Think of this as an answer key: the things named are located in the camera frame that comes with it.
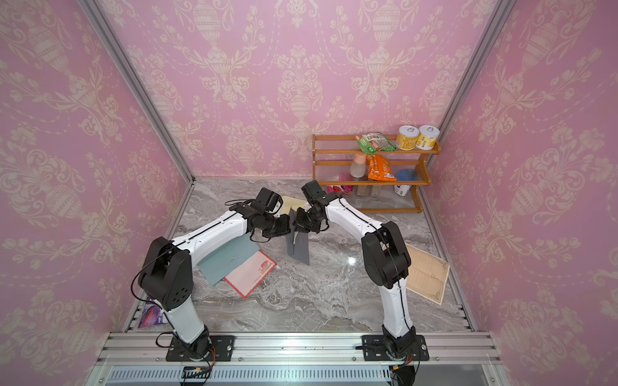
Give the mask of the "grey envelope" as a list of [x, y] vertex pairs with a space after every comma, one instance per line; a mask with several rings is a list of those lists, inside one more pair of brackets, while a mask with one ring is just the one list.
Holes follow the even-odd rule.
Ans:
[[310, 265], [309, 239], [307, 233], [301, 233], [295, 226], [297, 211], [290, 209], [288, 215], [291, 232], [286, 235], [287, 255], [298, 262]]

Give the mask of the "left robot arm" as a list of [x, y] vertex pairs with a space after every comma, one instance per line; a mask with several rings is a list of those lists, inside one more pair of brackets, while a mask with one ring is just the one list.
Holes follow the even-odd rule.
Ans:
[[262, 188], [254, 199], [236, 199], [214, 221], [195, 231], [168, 240], [151, 242], [143, 268], [134, 281], [172, 325], [176, 339], [194, 360], [206, 356], [212, 346], [209, 330], [194, 307], [193, 267], [230, 241], [260, 231], [267, 240], [291, 232], [280, 194]]

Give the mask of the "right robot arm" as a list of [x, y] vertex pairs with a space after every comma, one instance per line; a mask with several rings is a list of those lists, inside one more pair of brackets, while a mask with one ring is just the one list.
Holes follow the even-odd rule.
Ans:
[[301, 233], [320, 233], [326, 230], [322, 224], [335, 224], [360, 242], [365, 272], [381, 294], [386, 350], [397, 360], [412, 357], [418, 339], [407, 303], [411, 258], [399, 227], [370, 218], [341, 194], [326, 193], [317, 181], [303, 185], [302, 192], [309, 209], [297, 211], [293, 227]]

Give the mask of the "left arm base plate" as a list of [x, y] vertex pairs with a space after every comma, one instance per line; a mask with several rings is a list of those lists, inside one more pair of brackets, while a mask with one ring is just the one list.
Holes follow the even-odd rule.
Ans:
[[199, 337], [194, 343], [185, 343], [176, 335], [167, 348], [167, 362], [230, 362], [234, 351], [236, 336], [210, 335]]

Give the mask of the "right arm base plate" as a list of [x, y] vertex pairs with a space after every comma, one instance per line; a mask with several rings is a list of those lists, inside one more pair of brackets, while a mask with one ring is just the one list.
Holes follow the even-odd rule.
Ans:
[[430, 359], [426, 339], [422, 335], [401, 339], [392, 339], [383, 335], [363, 335], [361, 343], [355, 349], [362, 351], [365, 361], [425, 362]]

